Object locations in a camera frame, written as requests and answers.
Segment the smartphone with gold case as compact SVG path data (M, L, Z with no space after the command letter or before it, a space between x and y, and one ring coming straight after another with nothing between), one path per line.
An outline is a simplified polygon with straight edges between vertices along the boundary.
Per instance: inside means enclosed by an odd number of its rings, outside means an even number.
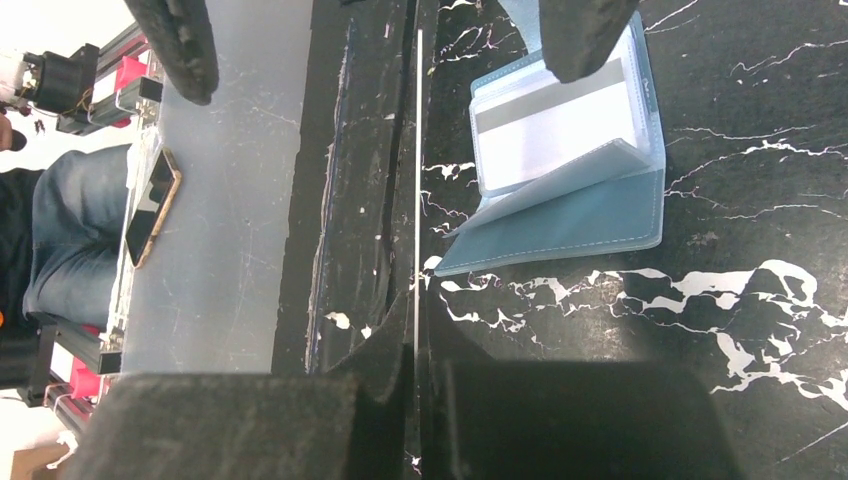
M161 148L124 235L134 268L141 268L150 255L181 182L182 174L171 149Z

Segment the blue leather card holder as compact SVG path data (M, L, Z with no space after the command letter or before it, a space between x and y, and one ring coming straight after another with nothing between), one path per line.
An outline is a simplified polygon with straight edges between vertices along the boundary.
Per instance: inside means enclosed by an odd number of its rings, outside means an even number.
M471 83L481 200L436 274L657 246L666 152L640 15L597 72L563 83L543 58L538 13L506 9L533 49Z

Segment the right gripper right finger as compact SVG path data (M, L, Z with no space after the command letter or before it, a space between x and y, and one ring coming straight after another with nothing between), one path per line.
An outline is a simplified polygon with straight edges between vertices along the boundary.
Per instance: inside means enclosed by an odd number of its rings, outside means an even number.
M426 479L738 479L689 370L646 361L495 359L418 303Z

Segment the seated person in jeans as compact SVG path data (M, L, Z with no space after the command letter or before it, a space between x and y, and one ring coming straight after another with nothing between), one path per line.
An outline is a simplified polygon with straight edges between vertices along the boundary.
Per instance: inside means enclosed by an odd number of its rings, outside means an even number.
M105 330L126 211L127 144L71 150L45 170L1 175L1 386L30 370L14 355L34 313Z

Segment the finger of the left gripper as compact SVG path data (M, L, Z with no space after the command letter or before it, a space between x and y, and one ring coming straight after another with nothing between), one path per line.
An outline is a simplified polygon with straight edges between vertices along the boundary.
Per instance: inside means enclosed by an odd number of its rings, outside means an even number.
M539 0L541 51L562 83L585 78L607 61L638 0Z
M187 101L206 106L219 85L218 56L204 0L126 0L166 76Z

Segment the white credit card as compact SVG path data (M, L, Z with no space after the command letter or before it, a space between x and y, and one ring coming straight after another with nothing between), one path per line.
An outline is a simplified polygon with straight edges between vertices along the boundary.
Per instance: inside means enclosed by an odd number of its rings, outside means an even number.
M417 30L415 62L415 189L414 189L414 286L413 286L413 355L417 362L420 350L420 300L421 300L421 183L422 183L422 116L423 116L423 29Z

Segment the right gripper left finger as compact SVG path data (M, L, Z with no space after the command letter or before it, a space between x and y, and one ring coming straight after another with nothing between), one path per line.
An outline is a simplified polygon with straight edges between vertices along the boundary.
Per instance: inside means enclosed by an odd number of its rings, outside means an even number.
M67 479L398 479L408 295L320 375L138 374L96 408Z

